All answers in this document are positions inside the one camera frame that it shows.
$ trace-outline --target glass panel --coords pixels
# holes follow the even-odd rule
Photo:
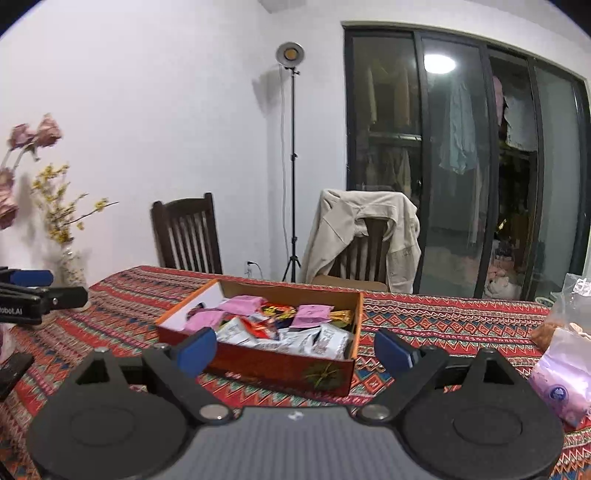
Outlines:
[[[538,179],[538,138],[527,62],[490,50],[499,126],[499,217],[484,297],[517,300],[527,269]]]
[[[579,212],[579,119],[573,85],[536,68],[544,133],[544,196],[532,289],[560,291],[573,253]]]
[[[431,202],[420,293],[473,297],[488,209],[490,130],[478,48],[424,39]]]
[[[353,186],[403,192],[419,206],[421,130],[414,43],[402,37],[355,37],[353,63]]]

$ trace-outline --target red patterned fabric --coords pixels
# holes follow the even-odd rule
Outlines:
[[[53,312],[41,328],[13,329],[18,350],[35,356],[33,366],[0,406],[0,459],[17,479],[39,478],[27,454],[25,432],[69,371],[97,346],[108,346],[115,355],[139,353],[157,340],[154,320],[215,276],[157,267],[132,268],[94,285],[92,307],[86,312]],[[379,327],[391,329],[415,346],[436,344],[453,355],[474,355],[479,348],[491,346],[528,375],[541,355],[529,340],[529,331],[546,314],[546,308],[534,303],[366,293],[359,358],[348,397],[310,394],[304,398],[207,374],[201,375],[199,382],[232,407],[359,406],[391,382],[374,357],[373,335]],[[566,434],[553,479],[580,478],[591,463],[590,446],[591,421],[586,420],[582,428]]]

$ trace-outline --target cardboard box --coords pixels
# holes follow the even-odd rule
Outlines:
[[[185,339],[187,334],[182,330],[186,314],[199,303],[205,308],[216,307],[224,297],[237,295],[260,296],[271,303],[293,307],[324,304],[332,305],[335,311],[352,310],[353,342],[345,360],[290,355],[218,342],[216,356],[207,372],[267,387],[316,391],[341,397],[349,394],[361,333],[363,294],[360,292],[212,280],[156,321],[160,341],[176,345]]]

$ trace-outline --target ceiling light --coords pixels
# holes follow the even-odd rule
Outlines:
[[[456,62],[445,55],[425,55],[425,70],[429,73],[444,74],[456,68]]]

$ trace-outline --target glass vase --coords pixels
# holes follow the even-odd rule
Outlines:
[[[80,254],[72,247],[71,242],[67,242],[61,246],[59,267],[62,285],[65,287],[84,287],[88,291],[88,283],[86,282],[82,259]],[[83,312],[88,307],[90,307],[90,299],[83,307],[75,310]]]

